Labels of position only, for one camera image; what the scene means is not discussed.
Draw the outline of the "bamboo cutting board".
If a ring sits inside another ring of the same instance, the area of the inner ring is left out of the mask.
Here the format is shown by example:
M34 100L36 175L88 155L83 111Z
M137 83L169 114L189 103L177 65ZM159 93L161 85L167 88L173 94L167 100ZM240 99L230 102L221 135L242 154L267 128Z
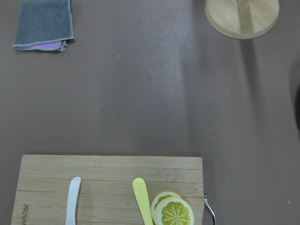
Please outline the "bamboo cutting board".
M200 157L24 155L11 223L63 225L71 180L81 177L76 207L79 225L141 225L132 182L143 178L149 200L173 191L203 222L203 164Z

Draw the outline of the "yellow plastic knife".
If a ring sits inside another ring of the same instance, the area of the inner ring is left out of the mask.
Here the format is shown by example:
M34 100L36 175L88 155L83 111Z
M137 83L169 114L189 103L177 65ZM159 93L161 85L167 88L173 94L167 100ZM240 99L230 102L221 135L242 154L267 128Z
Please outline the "yellow plastic knife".
M144 224L152 225L153 221L145 181L142 178L135 178L132 187Z

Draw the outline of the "purple folded cloth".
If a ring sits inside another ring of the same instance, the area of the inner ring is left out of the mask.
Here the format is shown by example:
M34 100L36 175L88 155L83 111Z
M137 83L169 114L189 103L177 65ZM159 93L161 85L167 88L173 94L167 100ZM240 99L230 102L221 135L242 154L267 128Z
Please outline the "purple folded cloth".
M61 48L61 41L21 47L21 49L23 50L41 50L41 51L54 51L60 48Z

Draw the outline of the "back lemon slice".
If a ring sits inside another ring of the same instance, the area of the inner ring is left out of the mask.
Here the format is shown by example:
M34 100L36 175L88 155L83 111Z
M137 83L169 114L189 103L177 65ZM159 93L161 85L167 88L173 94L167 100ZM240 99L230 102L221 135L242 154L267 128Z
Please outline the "back lemon slice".
M172 191L164 191L164 192L159 193L159 194L154 198L154 200L152 201L152 204L151 204L151 207L150 207L150 210L151 210L151 216L152 216L152 219L153 219L154 222L155 222L155 209L156 209L157 205L158 205L163 199L168 198L168 197L175 197L175 198L181 199L180 195L178 195L177 193L172 192Z

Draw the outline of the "grey folded cloth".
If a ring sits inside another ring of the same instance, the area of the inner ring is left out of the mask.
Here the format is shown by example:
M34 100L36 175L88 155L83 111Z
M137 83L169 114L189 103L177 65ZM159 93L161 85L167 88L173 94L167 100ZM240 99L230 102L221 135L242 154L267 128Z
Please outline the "grey folded cloth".
M61 48L56 51L63 52L67 41L74 38L72 1L33 0L20 4L15 49L61 41Z

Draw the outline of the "wooden cup tree stand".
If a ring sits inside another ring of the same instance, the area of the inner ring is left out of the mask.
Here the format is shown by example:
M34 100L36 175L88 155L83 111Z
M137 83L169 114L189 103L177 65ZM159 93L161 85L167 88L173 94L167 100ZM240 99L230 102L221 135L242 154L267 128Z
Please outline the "wooden cup tree stand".
M278 0L207 0L205 14L219 33L253 39L267 33L279 16Z

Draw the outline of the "white ceramic spoon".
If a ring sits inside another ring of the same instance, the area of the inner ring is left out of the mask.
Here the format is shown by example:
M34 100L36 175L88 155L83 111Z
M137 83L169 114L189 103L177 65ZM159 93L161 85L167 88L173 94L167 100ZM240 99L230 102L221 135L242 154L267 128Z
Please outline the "white ceramic spoon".
M66 210L66 225L75 225L77 199L82 178L74 177L69 185Z

